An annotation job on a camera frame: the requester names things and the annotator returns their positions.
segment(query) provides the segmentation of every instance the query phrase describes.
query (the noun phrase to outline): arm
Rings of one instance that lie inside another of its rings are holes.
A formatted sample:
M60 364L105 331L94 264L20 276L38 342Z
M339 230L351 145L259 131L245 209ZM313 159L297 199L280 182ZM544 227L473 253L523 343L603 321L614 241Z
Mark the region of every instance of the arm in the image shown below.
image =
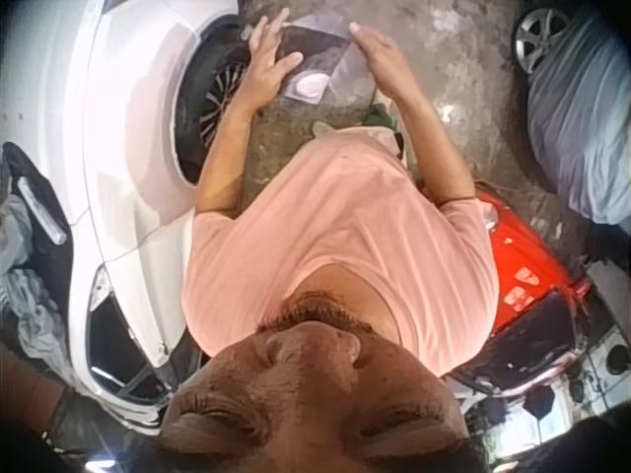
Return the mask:
M245 154L254 114L274 100L285 76L303 60L293 53L276 62L282 25L289 9L267 24L262 17L249 39L252 56L244 80L217 130L195 193L195 213L236 217L242 197Z
M418 167L437 205L475 197L475 183L432 104L396 44L369 28L351 25L380 90L396 103L410 134Z

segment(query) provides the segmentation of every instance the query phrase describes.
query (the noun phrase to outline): neck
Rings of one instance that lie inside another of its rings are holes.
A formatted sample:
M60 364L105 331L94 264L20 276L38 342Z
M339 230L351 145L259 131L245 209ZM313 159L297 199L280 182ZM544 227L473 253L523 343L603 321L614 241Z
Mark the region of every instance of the neck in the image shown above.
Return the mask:
M305 279L289 298L290 303L305 293L327 293L353 317L368 323L387 340L400 344L396 321L386 301L375 289L339 264L317 269Z

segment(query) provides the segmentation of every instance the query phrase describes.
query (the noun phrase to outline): pink t-shirt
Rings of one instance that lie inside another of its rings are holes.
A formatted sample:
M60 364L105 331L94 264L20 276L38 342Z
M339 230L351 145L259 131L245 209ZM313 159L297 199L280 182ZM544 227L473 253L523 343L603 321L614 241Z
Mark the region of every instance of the pink t-shirt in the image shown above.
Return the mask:
M214 356L278 315L316 269L344 265L386 301L402 345L437 375L486 341L498 279L477 200L437 209L383 128L316 139L236 220L200 214L183 290L188 328Z

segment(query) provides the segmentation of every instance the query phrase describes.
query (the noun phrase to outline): gray cloth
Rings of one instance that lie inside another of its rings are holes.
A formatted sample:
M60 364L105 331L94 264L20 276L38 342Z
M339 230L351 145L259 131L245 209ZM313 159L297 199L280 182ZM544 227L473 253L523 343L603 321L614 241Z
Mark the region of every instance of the gray cloth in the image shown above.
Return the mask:
M568 205L599 224L631 214L626 48L590 10L581 12L530 76L528 134Z
M18 317L18 339L25 354L44 361L60 378L88 393L70 365L66 329L38 274L14 266L32 251L32 227L24 201L9 195L0 206L0 316Z

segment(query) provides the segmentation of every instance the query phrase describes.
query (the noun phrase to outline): t-shirt sleeve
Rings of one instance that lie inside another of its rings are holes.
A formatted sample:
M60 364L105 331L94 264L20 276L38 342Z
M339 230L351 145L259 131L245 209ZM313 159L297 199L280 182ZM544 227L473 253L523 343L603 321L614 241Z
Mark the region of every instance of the t-shirt sleeve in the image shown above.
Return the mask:
M193 220L181 302L191 335L200 345L203 343L199 323L203 310L200 304L208 281L206 275L208 271L213 271L213 262L222 251L233 223L232 219L213 212L196 215Z
M456 284L467 317L452 327L452 342L462 347L457 364L467 362L482 349L497 314L499 279L491 238L479 200L448 202L440 211L456 230Z

